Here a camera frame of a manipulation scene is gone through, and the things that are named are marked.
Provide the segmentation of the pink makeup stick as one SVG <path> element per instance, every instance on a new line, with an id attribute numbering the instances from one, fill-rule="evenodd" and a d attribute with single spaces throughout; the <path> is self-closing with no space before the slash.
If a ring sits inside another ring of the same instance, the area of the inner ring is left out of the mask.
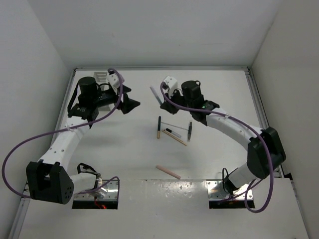
<path id="1" fill-rule="evenodd" d="M 168 174 L 168 175 L 170 175 L 170 176 L 172 176 L 172 177 L 174 177 L 174 178 L 176 178 L 176 179 L 178 179 L 178 180 L 181 179 L 181 177 L 180 177 L 179 175 L 177 175 L 176 173 L 174 173 L 174 172 L 168 170 L 168 169 L 165 168 L 165 167 L 162 167 L 162 166 L 160 166 L 160 165 L 157 165 L 157 166 L 156 166 L 156 169 L 158 169 L 158 170 L 160 170 L 160 171 L 162 171 L 162 172 L 164 172 L 164 173 L 166 173 L 166 174 Z"/>

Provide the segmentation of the white capped makeup pencil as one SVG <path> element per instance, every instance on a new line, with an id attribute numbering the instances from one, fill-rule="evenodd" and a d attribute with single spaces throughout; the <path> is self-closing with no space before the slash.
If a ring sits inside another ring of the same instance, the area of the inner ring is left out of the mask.
<path id="1" fill-rule="evenodd" d="M 154 89 L 154 87 L 150 86 L 150 90 L 151 90 L 152 94 L 154 95 L 155 99 L 157 100 L 157 102 L 159 103 L 159 105 L 161 105 L 162 101 L 161 101 L 159 95 L 157 94 L 156 90 Z"/>

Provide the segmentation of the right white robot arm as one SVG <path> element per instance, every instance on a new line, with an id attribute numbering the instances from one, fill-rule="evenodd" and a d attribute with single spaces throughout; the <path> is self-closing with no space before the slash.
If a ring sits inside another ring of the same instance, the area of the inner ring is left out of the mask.
<path id="1" fill-rule="evenodd" d="M 222 180 L 223 191 L 231 195 L 243 185 L 271 175 L 271 170 L 286 160 L 278 132 L 272 127 L 262 129 L 232 117 L 219 104 L 206 100 L 200 85 L 199 81 L 191 80 L 179 87 L 175 78 L 166 77 L 160 85 L 164 97 L 160 107 L 172 115 L 179 110 L 190 112 L 195 121 L 227 135 L 247 151 L 247 162 Z"/>

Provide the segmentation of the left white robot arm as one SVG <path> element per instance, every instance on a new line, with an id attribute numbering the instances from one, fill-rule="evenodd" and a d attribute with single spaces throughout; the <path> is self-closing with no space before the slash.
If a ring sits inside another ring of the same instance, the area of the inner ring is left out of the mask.
<path id="1" fill-rule="evenodd" d="M 94 168 L 80 163 L 77 174 L 72 176 L 68 175 L 67 168 L 80 140 L 93 126 L 100 107 L 113 104 L 114 109 L 127 114 L 140 105 L 129 98 L 130 88 L 120 86 L 121 78 L 112 74 L 107 80 L 107 90 L 102 90 L 94 77 L 83 77 L 78 81 L 67 107 L 64 131 L 37 162 L 30 162 L 26 167 L 32 199 L 67 204 L 74 194 L 102 196 L 100 188 L 105 184 Z"/>

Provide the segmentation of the black double ended concealer stick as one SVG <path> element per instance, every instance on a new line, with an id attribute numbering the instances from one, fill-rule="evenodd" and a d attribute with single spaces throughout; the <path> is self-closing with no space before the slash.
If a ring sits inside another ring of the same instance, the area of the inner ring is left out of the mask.
<path id="1" fill-rule="evenodd" d="M 188 131 L 187 131 L 187 141 L 191 140 L 191 134 L 192 134 L 192 121 L 189 122 L 188 125 Z"/>

